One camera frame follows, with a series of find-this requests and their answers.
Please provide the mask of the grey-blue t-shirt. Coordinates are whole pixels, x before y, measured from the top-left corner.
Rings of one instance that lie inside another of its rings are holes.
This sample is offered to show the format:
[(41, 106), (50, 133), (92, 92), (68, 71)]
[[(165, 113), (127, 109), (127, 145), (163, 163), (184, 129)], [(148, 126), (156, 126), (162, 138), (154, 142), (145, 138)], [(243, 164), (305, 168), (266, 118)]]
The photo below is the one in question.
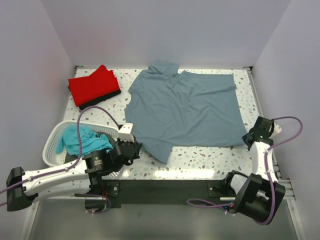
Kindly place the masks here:
[(125, 120), (144, 149), (167, 163), (173, 147), (236, 147), (246, 128), (231, 74), (179, 71), (165, 61), (142, 70), (129, 87)]

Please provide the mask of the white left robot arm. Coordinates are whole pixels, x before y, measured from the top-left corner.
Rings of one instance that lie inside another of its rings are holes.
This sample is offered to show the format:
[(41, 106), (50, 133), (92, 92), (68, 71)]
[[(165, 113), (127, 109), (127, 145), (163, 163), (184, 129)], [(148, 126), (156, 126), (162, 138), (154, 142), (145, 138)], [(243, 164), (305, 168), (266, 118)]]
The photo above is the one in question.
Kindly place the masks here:
[(104, 190), (102, 178), (130, 166), (139, 159), (142, 145), (118, 139), (112, 148), (93, 151), (82, 158), (56, 167), (25, 171), (22, 167), (10, 170), (6, 180), (7, 211), (15, 212), (30, 207), (45, 198), (78, 194), (99, 196)]

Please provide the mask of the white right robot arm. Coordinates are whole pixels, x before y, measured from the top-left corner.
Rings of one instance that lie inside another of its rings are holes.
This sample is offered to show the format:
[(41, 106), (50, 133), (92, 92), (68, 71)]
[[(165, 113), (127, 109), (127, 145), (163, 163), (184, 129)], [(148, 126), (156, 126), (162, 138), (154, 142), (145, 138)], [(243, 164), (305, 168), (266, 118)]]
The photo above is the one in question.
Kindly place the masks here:
[(233, 170), (227, 174), (223, 192), (235, 196), (233, 209), (260, 225), (268, 225), (283, 200), (286, 189), (279, 184), (273, 169), (273, 120), (259, 116), (247, 134), (242, 137), (252, 160), (250, 175)]

